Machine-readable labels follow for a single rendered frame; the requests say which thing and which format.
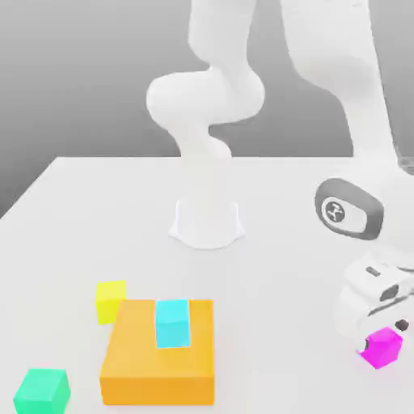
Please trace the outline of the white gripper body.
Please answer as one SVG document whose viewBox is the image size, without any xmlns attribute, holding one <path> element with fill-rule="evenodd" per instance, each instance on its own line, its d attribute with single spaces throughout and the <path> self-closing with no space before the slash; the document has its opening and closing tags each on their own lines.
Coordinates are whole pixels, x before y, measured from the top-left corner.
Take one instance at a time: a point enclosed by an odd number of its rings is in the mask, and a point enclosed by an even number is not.
<svg viewBox="0 0 414 414">
<path fill-rule="evenodd" d="M 345 286 L 334 310 L 338 332 L 352 344 L 364 344 L 383 328 L 401 333 L 414 325 L 414 289 L 385 302 L 370 302 Z"/>
</svg>

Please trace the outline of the small magenta cube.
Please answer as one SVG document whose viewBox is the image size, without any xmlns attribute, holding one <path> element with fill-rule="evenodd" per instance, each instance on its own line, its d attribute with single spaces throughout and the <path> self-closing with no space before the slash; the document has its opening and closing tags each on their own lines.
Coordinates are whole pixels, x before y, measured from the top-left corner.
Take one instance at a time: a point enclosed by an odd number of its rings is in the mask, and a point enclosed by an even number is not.
<svg viewBox="0 0 414 414">
<path fill-rule="evenodd" d="M 381 369 L 399 357 L 403 337 L 389 327 L 370 334 L 365 340 L 365 349 L 360 353 L 376 370 Z"/>
</svg>

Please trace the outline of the small cyan cube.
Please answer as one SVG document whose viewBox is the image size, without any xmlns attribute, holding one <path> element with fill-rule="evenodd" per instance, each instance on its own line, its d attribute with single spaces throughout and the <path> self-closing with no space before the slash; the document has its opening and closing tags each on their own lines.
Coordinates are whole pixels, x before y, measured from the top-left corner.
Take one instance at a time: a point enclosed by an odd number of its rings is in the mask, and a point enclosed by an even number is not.
<svg viewBox="0 0 414 414">
<path fill-rule="evenodd" d="M 158 349 L 187 348 L 190 345 L 189 300 L 156 301 L 154 323 Z"/>
</svg>

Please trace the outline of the small yellow cube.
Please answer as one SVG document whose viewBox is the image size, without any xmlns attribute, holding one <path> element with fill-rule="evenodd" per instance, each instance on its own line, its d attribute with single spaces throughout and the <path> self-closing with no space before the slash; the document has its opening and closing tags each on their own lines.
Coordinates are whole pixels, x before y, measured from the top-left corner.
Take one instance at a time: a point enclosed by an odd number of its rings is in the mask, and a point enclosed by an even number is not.
<svg viewBox="0 0 414 414">
<path fill-rule="evenodd" d="M 98 324 L 114 323 L 120 302 L 127 296 L 126 281 L 98 282 L 95 289 L 95 308 Z"/>
</svg>

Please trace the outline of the small green cube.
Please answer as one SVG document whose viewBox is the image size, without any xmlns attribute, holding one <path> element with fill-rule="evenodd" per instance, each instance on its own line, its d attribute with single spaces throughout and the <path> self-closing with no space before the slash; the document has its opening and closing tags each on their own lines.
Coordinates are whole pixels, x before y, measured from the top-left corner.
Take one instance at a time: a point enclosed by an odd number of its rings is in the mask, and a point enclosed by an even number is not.
<svg viewBox="0 0 414 414">
<path fill-rule="evenodd" d="M 65 414 L 70 396 L 66 370 L 29 369 L 13 403 L 17 414 Z"/>
</svg>

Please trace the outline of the large orange box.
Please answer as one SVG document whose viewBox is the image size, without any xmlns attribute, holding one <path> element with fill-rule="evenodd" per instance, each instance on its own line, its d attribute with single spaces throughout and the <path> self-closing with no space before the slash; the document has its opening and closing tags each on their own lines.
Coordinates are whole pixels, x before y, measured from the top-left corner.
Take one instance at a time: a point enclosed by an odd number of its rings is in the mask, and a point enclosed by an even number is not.
<svg viewBox="0 0 414 414">
<path fill-rule="evenodd" d="M 158 349 L 155 301 L 124 300 L 99 375 L 105 405 L 212 405 L 213 302 L 191 300 L 187 348 Z"/>
</svg>

